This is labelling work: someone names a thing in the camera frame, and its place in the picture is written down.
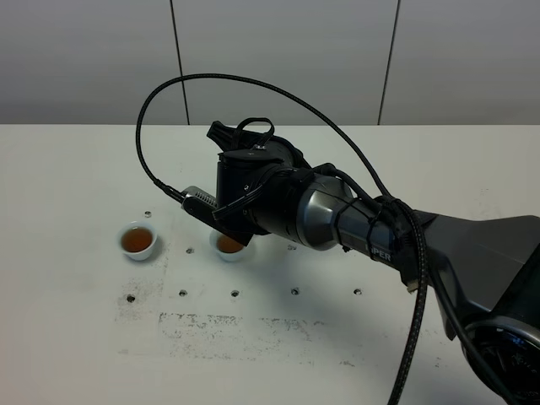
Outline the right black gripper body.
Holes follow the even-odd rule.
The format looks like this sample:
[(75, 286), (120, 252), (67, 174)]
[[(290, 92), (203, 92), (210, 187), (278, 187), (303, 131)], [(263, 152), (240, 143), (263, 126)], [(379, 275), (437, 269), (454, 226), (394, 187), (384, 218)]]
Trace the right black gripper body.
[(251, 205), (262, 196), (263, 184), (276, 170), (284, 167), (284, 158), (267, 150), (239, 149), (219, 155), (217, 170), (217, 224), (231, 232), (267, 235), (251, 221)]

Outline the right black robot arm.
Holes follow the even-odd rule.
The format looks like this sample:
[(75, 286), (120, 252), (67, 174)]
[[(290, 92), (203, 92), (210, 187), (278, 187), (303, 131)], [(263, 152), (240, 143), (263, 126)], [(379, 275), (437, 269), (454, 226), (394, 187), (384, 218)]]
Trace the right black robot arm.
[(220, 150), (214, 227), (241, 244), (274, 234), (324, 251), (341, 246), (396, 269), (417, 295), (389, 401), (405, 386), (433, 289), (445, 334), (477, 377), (512, 404), (539, 401), (539, 220), (473, 221), (370, 197), (334, 165), (310, 166), (273, 131), (246, 122), (208, 130)]

